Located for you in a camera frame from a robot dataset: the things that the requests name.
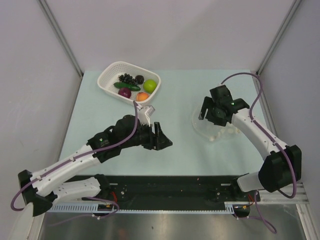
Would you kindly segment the dark green fake cucumber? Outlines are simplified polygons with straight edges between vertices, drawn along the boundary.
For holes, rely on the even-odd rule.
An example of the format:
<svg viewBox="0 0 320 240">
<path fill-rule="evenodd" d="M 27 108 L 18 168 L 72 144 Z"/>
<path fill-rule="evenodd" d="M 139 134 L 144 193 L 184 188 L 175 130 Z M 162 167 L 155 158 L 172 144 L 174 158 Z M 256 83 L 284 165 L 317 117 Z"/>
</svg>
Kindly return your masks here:
<svg viewBox="0 0 320 240">
<path fill-rule="evenodd" d="M 137 85 L 131 85 L 131 84 L 127 84 L 124 82 L 115 82 L 113 84 L 113 86 L 117 89 L 128 88 L 129 90 L 131 90 L 133 92 L 138 92 L 141 90 L 141 88 Z"/>
</svg>

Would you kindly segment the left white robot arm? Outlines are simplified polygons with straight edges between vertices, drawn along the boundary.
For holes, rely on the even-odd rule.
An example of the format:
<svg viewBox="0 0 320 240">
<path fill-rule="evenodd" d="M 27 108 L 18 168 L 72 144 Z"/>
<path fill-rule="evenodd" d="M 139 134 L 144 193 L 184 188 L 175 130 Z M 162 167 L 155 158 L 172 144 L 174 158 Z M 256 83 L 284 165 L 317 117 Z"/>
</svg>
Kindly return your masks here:
<svg viewBox="0 0 320 240">
<path fill-rule="evenodd" d="M 73 182 L 70 179 L 87 168 L 119 156 L 123 149 L 142 146 L 147 150 L 160 151 L 172 145 L 159 122 L 151 126 L 127 115 L 95 134 L 66 159 L 39 171 L 25 169 L 19 172 L 20 194 L 25 205 L 32 206 L 34 217 L 46 213 L 60 202 L 79 198 L 105 200 L 110 196 L 111 188 L 103 175 L 96 174 Z"/>
</svg>

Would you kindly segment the red orange fake fruit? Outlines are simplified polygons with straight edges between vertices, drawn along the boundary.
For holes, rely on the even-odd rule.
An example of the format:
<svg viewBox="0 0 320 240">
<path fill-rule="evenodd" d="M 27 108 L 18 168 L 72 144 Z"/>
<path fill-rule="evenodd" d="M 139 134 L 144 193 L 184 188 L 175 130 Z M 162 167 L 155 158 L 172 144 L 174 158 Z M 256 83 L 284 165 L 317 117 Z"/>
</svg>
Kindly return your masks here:
<svg viewBox="0 0 320 240">
<path fill-rule="evenodd" d="M 147 94 L 146 92 L 139 92 L 136 95 L 136 101 L 137 102 L 143 102 L 146 101 L 149 98 L 149 94 Z"/>
</svg>

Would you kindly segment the green fake fruit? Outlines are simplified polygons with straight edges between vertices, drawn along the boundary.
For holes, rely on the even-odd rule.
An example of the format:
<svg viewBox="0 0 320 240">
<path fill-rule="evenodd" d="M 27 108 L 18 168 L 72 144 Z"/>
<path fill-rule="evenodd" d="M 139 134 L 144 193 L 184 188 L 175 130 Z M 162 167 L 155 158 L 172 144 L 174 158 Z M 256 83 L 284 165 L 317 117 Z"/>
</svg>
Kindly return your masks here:
<svg viewBox="0 0 320 240">
<path fill-rule="evenodd" d="M 153 79 L 147 79 L 143 83 L 143 89 L 145 92 L 152 94 L 157 88 L 157 83 Z"/>
</svg>

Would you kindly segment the polka dot zip bag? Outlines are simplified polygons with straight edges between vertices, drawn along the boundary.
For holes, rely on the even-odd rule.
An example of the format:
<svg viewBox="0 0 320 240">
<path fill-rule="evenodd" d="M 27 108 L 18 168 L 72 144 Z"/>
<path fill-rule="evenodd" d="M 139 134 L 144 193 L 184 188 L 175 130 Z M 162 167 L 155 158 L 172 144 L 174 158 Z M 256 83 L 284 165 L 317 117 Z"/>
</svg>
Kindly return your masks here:
<svg viewBox="0 0 320 240">
<path fill-rule="evenodd" d="M 207 119 L 199 120 L 200 112 L 201 105 L 198 104 L 192 113 L 191 124 L 195 132 L 205 140 L 209 142 L 229 140 L 241 134 L 241 131 L 231 123 L 227 123 L 226 126 L 218 126 Z"/>
</svg>

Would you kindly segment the dark brown fake food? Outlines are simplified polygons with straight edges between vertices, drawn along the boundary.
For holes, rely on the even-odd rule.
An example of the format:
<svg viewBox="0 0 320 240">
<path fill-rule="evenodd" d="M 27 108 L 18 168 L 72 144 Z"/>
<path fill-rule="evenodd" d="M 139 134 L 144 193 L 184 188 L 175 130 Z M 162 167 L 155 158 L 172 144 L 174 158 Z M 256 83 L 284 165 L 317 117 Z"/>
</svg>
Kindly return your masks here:
<svg viewBox="0 0 320 240">
<path fill-rule="evenodd" d="M 135 82 L 137 85 L 142 85 L 145 81 L 145 78 L 142 75 L 135 76 Z"/>
</svg>

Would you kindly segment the dark fake grape bunch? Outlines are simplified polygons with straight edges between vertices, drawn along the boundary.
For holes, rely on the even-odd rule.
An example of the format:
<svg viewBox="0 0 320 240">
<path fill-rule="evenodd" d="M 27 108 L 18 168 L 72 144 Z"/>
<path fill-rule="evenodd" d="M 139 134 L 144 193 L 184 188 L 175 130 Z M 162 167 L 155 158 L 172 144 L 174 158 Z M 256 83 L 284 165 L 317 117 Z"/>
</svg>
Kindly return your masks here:
<svg viewBox="0 0 320 240">
<path fill-rule="evenodd" d="M 122 83 L 130 84 L 136 86 L 135 78 L 133 78 L 130 74 L 124 73 L 118 76 L 118 80 Z"/>
</svg>

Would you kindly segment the purple fake fruit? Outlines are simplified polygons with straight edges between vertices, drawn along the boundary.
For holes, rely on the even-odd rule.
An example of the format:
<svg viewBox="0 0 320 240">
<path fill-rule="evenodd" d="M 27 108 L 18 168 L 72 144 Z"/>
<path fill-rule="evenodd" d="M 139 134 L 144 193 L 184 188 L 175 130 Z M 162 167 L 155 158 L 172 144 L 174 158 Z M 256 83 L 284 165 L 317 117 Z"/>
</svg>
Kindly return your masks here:
<svg viewBox="0 0 320 240">
<path fill-rule="evenodd" d="M 131 98 L 132 92 L 128 87 L 122 87 L 118 90 L 118 94 L 127 99 Z"/>
</svg>

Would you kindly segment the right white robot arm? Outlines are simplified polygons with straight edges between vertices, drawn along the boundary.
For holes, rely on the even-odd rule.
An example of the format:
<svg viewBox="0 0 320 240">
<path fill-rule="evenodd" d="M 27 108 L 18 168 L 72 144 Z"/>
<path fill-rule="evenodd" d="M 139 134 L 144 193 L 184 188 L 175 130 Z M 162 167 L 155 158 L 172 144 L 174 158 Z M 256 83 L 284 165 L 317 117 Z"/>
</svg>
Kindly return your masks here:
<svg viewBox="0 0 320 240">
<path fill-rule="evenodd" d="M 214 125 L 234 125 L 250 140 L 263 159 L 258 172 L 238 177 L 230 188 L 231 196 L 242 201 L 250 191 L 280 192 L 293 199 L 297 194 L 297 181 L 301 178 L 302 151 L 297 145 L 289 146 L 253 116 L 249 105 L 241 98 L 218 103 L 206 96 L 199 113 L 199 120 Z"/>
</svg>

